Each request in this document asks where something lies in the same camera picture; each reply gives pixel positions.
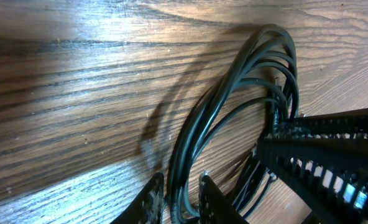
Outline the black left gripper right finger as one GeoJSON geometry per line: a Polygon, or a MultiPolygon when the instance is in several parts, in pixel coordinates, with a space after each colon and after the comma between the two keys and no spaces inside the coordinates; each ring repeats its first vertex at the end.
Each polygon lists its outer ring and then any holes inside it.
{"type": "Polygon", "coordinates": [[[201,224],[247,224],[210,176],[200,176],[199,213],[201,224]]]}

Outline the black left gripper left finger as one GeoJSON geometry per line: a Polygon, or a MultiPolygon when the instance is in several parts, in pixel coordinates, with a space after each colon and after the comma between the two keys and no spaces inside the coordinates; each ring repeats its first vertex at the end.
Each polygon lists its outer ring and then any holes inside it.
{"type": "Polygon", "coordinates": [[[163,190],[164,176],[157,172],[111,224],[161,224],[165,205],[163,190]]]}

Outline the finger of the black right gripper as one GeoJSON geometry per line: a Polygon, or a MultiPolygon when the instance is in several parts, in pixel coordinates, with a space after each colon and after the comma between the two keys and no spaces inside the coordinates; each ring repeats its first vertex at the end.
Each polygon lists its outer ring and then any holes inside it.
{"type": "Polygon", "coordinates": [[[262,139],[256,155],[323,223],[368,223],[368,139],[262,139]]]}
{"type": "Polygon", "coordinates": [[[368,108],[341,113],[288,119],[277,127],[277,137],[286,139],[368,136],[368,108]]]}

